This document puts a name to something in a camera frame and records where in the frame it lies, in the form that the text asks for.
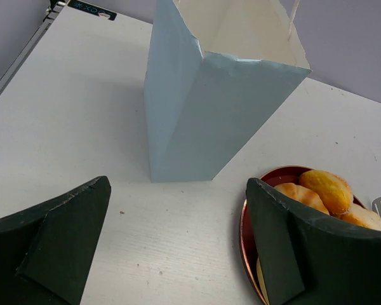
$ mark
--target white table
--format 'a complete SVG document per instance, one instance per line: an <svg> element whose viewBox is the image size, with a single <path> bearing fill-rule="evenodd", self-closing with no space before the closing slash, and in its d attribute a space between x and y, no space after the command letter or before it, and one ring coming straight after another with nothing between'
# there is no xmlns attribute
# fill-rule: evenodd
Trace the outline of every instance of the white table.
<svg viewBox="0 0 381 305"><path fill-rule="evenodd" d="M381 104L306 79L213 181L152 184L142 103L150 32L122 15L62 10L0 96L0 217L107 175L82 304L259 304L237 239L247 179L322 168L369 205L381 196Z"/></svg>

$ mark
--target bag handle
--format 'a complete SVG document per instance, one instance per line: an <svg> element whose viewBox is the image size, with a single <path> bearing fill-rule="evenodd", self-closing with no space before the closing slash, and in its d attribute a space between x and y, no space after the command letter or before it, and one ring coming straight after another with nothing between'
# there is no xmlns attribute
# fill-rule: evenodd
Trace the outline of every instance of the bag handle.
<svg viewBox="0 0 381 305"><path fill-rule="evenodd" d="M291 15L290 15L290 29L288 31L288 40L291 39L293 20L295 19L295 15L297 13L299 2L300 2L300 0L295 0L295 3L293 4L293 7L292 7L292 11L291 11Z"/></svg>

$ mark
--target bread roll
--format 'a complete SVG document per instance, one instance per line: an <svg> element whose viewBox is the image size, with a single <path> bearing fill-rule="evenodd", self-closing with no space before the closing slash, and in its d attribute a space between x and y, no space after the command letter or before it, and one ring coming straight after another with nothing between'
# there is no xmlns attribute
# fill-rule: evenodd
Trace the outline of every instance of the bread roll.
<svg viewBox="0 0 381 305"><path fill-rule="evenodd" d="M260 284L262 295L264 296L265 301L269 305L267 287L265 287L264 276L261 270L260 258L257 259L257 278L258 278L258 283Z"/></svg>
<svg viewBox="0 0 381 305"><path fill-rule="evenodd" d="M348 183L324 170L309 170L299 177L299 184L318 193L323 204L332 214L344 214L353 202Z"/></svg>
<svg viewBox="0 0 381 305"><path fill-rule="evenodd" d="M350 206L350 209L346 214L339 215L337 218L350 222L351 224L356 224L357 226L381 231L380 216L377 213L366 210L354 203Z"/></svg>
<svg viewBox="0 0 381 305"><path fill-rule="evenodd" d="M323 205L319 195L306 187L297 186L294 183L282 183L277 185L275 189L289 198L329 215L329 211Z"/></svg>

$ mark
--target sticker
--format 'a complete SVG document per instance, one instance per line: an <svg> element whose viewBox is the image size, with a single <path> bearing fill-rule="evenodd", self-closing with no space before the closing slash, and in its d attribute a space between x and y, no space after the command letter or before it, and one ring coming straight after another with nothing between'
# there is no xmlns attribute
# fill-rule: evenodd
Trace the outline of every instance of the sticker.
<svg viewBox="0 0 381 305"><path fill-rule="evenodd" d="M117 13L78 0L70 0L68 6L92 15L106 17L107 19L112 21L116 19L117 16Z"/></svg>

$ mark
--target plate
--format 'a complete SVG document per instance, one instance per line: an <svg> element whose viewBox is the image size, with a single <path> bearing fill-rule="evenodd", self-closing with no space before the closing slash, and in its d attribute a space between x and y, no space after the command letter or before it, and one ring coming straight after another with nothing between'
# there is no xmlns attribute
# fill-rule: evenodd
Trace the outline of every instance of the plate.
<svg viewBox="0 0 381 305"><path fill-rule="evenodd" d="M312 168L304 166L283 166L267 172L260 179L272 187L288 182L298 184L299 176L308 170L312 170ZM356 197L354 197L354 203L364 207L364 205ZM248 215L247 201L244 202L243 210L241 211L239 232L241 259L243 260L247 276L261 301L265 305L268 305L258 283L256 270L258 254L250 216Z"/></svg>

